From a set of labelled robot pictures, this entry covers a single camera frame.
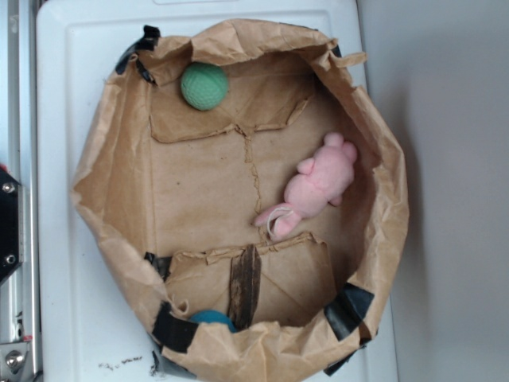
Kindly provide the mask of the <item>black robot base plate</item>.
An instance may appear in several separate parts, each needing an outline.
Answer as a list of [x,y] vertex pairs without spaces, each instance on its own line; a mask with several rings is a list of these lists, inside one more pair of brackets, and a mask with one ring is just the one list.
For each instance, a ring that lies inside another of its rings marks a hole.
[[1,285],[20,266],[20,188],[21,185],[1,165],[0,250]]

